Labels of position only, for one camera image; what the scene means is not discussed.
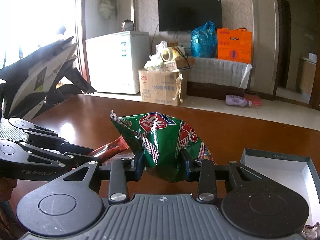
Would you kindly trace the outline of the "person's left hand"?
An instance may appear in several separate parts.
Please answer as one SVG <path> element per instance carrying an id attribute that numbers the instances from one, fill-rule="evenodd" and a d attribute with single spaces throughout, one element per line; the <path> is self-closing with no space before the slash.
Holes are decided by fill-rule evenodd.
<path id="1" fill-rule="evenodd" d="M 14 188 L 17 186 L 17 179 L 0 178 L 0 202 L 10 200 Z"/>

